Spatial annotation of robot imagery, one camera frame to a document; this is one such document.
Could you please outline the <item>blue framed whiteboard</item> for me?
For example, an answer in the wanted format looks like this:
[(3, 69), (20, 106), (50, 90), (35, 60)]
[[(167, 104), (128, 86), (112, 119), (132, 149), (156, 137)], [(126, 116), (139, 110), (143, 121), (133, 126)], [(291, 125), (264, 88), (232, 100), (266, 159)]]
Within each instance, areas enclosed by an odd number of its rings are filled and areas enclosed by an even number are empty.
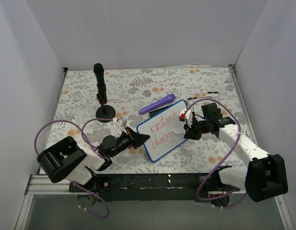
[(139, 134), (150, 135), (144, 147), (152, 162), (156, 162), (176, 147), (186, 141), (184, 135), (174, 134), (173, 131), (184, 133), (184, 123), (179, 120), (179, 112), (187, 108), (185, 100), (179, 100), (165, 110), (137, 125)]

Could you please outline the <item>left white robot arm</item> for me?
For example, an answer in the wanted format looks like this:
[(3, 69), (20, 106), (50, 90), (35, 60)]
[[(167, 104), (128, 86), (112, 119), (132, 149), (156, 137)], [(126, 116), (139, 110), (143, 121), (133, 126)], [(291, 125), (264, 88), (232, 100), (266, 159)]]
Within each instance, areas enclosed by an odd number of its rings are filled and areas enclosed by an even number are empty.
[(112, 135), (103, 138), (97, 148), (105, 154), (104, 158), (91, 149), (80, 147), (74, 138), (66, 137), (41, 152), (37, 161), (52, 183), (66, 179), (79, 183), (84, 191), (93, 191), (96, 179), (91, 170), (105, 170), (112, 164), (113, 157), (127, 148), (137, 149), (150, 139), (150, 135), (139, 134), (129, 127), (125, 130), (118, 138)]

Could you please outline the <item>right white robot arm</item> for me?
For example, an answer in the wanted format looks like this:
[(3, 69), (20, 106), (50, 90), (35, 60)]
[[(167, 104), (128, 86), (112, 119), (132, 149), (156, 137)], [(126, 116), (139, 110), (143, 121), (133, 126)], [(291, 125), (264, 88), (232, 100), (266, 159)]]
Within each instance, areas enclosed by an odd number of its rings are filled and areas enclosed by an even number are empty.
[(184, 138), (200, 140), (203, 134), (211, 133), (231, 149), (228, 154), (235, 152), (247, 167), (247, 171), (238, 171), (229, 166), (221, 166), (220, 161), (201, 182), (196, 196), (199, 200), (200, 191), (206, 182), (211, 180), (216, 190), (225, 189), (228, 185), (246, 191), (255, 202), (284, 195), (288, 192), (288, 183), (284, 159), (279, 154), (269, 154), (261, 149), (246, 135), (242, 134), (237, 119), (223, 117), (217, 101), (203, 105), (203, 117), (196, 119), (190, 108), (179, 112), (179, 119), (184, 124)]

